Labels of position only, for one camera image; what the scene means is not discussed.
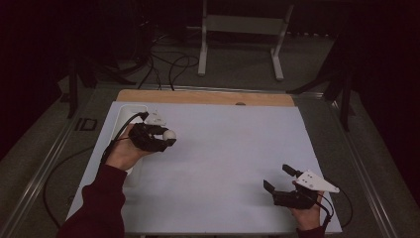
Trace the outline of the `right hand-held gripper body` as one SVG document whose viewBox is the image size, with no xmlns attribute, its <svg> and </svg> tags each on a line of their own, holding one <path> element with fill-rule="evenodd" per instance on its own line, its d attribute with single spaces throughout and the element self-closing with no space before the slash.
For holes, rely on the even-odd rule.
<svg viewBox="0 0 420 238">
<path fill-rule="evenodd" d="M 276 190 L 278 195 L 272 196 L 275 205 L 296 209 L 309 209 L 317 202 L 319 191 L 333 193 L 340 191 L 337 186 L 317 176 L 310 170 L 302 172 L 299 178 L 295 178 L 295 182 L 295 190 L 293 191 Z"/>
</svg>

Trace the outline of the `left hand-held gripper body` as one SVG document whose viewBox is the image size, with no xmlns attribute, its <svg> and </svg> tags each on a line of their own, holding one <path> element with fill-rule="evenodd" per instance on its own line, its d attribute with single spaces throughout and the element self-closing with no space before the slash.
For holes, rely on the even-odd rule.
<svg viewBox="0 0 420 238">
<path fill-rule="evenodd" d="M 132 143 L 139 149 L 145 152 L 159 152 L 159 142 L 162 139 L 157 139 L 153 134 L 153 127 L 159 125 L 148 125 L 145 120 L 149 116 L 148 112 L 139 112 L 136 117 L 142 119 L 141 123 L 135 123 L 129 131 L 129 138 Z"/>
</svg>

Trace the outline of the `person's right hand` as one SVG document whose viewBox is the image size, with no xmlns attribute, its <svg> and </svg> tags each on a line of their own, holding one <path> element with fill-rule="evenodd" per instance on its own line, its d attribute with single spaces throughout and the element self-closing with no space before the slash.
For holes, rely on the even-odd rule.
<svg viewBox="0 0 420 238">
<path fill-rule="evenodd" d="M 308 231 L 320 226 L 321 207 L 319 203 L 322 200 L 323 194 L 323 191 L 318 192 L 317 202 L 309 209 L 290 208 L 290 212 L 296 220 L 298 230 Z"/>
</svg>

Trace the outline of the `person's left hand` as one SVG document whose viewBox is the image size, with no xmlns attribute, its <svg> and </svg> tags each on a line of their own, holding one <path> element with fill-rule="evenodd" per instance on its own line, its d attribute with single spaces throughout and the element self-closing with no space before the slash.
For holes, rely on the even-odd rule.
<svg viewBox="0 0 420 238">
<path fill-rule="evenodd" d="M 121 171 L 127 171 L 132 168 L 138 160 L 151 154 L 151 152 L 143 151 L 133 144 L 129 138 L 129 133 L 133 127 L 133 124 L 129 124 L 113 145 L 111 152 L 105 161 L 107 166 Z"/>
</svg>

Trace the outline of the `black tripod stand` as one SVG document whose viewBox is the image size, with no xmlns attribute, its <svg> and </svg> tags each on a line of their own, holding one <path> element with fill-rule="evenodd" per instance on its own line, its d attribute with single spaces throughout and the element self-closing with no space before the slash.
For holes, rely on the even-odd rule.
<svg viewBox="0 0 420 238">
<path fill-rule="evenodd" d="M 352 41 L 344 35 L 339 35 L 325 58 L 316 77 L 310 82 L 294 89 L 287 90 L 288 94 L 302 94 L 320 84 L 328 83 L 322 94 L 326 101 L 333 102 L 341 95 L 340 122 L 349 131 L 348 117 L 352 79 L 355 64 L 352 57 Z"/>
<path fill-rule="evenodd" d="M 88 57 L 71 57 L 68 62 L 68 103 L 69 111 L 67 118 L 70 119 L 75 115 L 78 107 L 78 80 L 81 80 L 85 87 L 93 88 L 96 86 L 97 80 L 94 72 L 94 61 Z"/>
</svg>

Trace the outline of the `grey metal stand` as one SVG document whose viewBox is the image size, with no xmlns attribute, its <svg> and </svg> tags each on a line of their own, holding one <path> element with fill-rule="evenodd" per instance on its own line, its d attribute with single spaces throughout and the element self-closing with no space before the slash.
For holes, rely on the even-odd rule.
<svg viewBox="0 0 420 238">
<path fill-rule="evenodd" d="M 288 4 L 285 14 L 281 19 L 213 15 L 208 13 L 208 0 L 202 0 L 201 49 L 198 61 L 198 75 L 204 76 L 206 74 L 208 52 L 207 35 L 209 32 L 259 34 L 277 36 L 277 43 L 275 47 L 270 50 L 270 58 L 275 79 L 278 81 L 284 80 L 279 52 L 286 36 L 286 30 L 293 9 L 294 5 L 292 3 Z"/>
</svg>

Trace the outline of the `black rectangular floor frame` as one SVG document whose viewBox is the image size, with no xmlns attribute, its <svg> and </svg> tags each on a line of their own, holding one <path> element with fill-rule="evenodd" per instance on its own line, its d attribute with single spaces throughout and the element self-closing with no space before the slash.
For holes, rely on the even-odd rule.
<svg viewBox="0 0 420 238">
<path fill-rule="evenodd" d="M 96 119 L 79 118 L 74 130 L 75 131 L 94 131 L 97 127 L 97 123 L 98 121 Z"/>
</svg>

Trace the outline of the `metal floor rail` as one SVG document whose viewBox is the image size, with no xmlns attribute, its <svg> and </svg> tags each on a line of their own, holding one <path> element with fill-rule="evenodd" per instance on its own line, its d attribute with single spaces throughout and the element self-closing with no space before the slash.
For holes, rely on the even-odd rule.
<svg viewBox="0 0 420 238">
<path fill-rule="evenodd" d="M 54 103 L 0 162 L 0 238 L 14 238 L 93 93 L 78 89 L 71 118 L 66 103 Z"/>
<path fill-rule="evenodd" d="M 294 95 L 320 170 L 342 190 L 331 199 L 340 234 L 328 238 L 400 238 L 362 157 L 338 119 L 339 108 L 319 93 Z"/>
</svg>

